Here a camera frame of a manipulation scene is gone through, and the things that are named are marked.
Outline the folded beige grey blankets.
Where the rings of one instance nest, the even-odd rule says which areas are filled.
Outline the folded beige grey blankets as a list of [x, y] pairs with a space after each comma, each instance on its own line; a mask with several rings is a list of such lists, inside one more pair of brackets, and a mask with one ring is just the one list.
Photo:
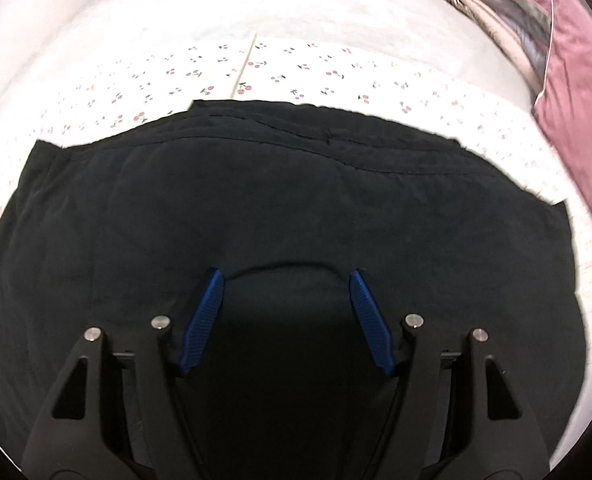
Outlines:
[[496, 44], [533, 94], [544, 87], [551, 19], [534, 0], [445, 0]]

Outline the black coat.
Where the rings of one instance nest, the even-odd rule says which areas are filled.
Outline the black coat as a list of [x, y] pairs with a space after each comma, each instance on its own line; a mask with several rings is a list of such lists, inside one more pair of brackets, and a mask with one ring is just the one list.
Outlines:
[[392, 404], [349, 295], [488, 330], [550, 458], [586, 365], [573, 234], [456, 142], [344, 110], [197, 101], [86, 145], [34, 144], [0, 218], [0, 447], [17, 466], [91, 326], [224, 296], [179, 386], [195, 479], [369, 479]]

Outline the pink velvet pillow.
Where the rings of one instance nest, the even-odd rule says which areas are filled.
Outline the pink velvet pillow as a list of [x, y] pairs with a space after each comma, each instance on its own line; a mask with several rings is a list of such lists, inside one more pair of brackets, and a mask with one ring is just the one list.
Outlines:
[[578, 0], [523, 1], [549, 39], [535, 118], [592, 212], [592, 17]]

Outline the cherry print bed mat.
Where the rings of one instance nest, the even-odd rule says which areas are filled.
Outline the cherry print bed mat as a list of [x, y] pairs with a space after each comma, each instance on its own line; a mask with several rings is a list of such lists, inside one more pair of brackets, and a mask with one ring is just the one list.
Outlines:
[[200, 99], [267, 100], [343, 108], [459, 140], [522, 188], [565, 202], [576, 243], [587, 247], [591, 214], [532, 120], [529, 97], [517, 70], [487, 40], [443, 59], [394, 46], [261, 32], [181, 39], [168, 48], [95, 53], [80, 61], [52, 49], [0, 102], [0, 217], [34, 141], [100, 140]]

